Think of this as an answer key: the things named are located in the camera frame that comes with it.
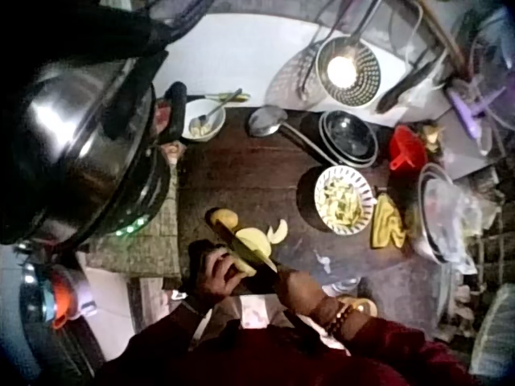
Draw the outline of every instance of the hand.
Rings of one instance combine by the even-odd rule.
[[[312,316],[317,306],[328,298],[309,273],[289,269],[279,271],[276,292],[284,306],[305,316]]]
[[[232,269],[233,264],[234,257],[226,248],[215,249],[204,258],[192,295],[208,310],[228,297],[246,277],[235,267]]]

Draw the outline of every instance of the kitchen counter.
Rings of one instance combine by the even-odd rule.
[[[242,227],[263,231],[285,219],[289,234],[274,246],[272,258],[310,272],[322,285],[368,276],[409,258],[408,249],[371,249],[371,224],[354,236],[330,232],[313,205],[313,186],[328,165],[287,132],[248,137],[245,123],[253,111],[227,109],[220,134],[188,146],[178,170],[171,170],[170,190],[159,214],[134,236],[92,242],[87,265],[133,277],[167,277],[167,286],[178,286],[189,277],[190,243],[216,242],[204,221],[205,212],[214,207],[228,207],[239,215]],[[318,116],[290,112],[289,122],[322,146]],[[390,135],[389,129],[378,130],[381,148],[387,149]],[[374,167],[360,172],[372,187],[389,183],[388,161],[381,154]],[[328,269],[319,263],[321,257],[330,259]]]
[[[279,131],[267,138],[250,138],[245,123],[254,109],[227,110],[227,121],[210,142],[189,146],[179,164],[178,242],[183,277],[189,275],[188,247],[195,240],[216,237],[204,221],[214,207],[235,211],[242,227],[266,231],[281,218],[289,234],[274,246],[272,258],[284,265],[310,272],[322,285],[350,277],[363,277],[406,261],[410,253],[393,246],[370,248],[370,229],[354,236],[337,236],[322,223],[314,209],[313,188],[327,167],[317,154],[306,150],[289,133]],[[290,113],[289,123],[320,143],[316,113]],[[383,145],[389,129],[380,129]],[[378,159],[373,168],[360,170],[372,187],[386,187],[389,168]],[[319,263],[330,259],[329,269]]]
[[[168,277],[181,281],[177,258],[177,170],[171,168],[170,187],[158,215],[133,236],[94,239],[86,265],[131,277]]]

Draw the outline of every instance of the metal colander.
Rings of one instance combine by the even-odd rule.
[[[349,38],[340,37],[325,43],[319,51],[316,71],[327,93],[342,105],[366,105],[376,95],[381,83],[379,62],[372,50],[362,42],[349,44]],[[328,76],[329,62],[345,52],[352,54],[356,66],[356,81],[348,88],[335,86]]]

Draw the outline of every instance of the bracelet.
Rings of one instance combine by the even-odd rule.
[[[341,327],[344,325],[348,316],[353,312],[355,308],[352,304],[343,304],[340,308],[340,311],[336,314],[335,318],[332,320],[331,324],[328,327],[328,334],[333,335],[341,330]]]

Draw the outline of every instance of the ladle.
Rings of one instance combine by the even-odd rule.
[[[286,111],[277,106],[265,106],[255,111],[249,119],[249,134],[252,137],[266,137],[284,126],[293,134],[302,139],[314,151],[324,157],[331,165],[336,166],[338,163],[329,158],[317,145],[315,145],[308,137],[299,132],[295,127],[286,123],[288,114]]]

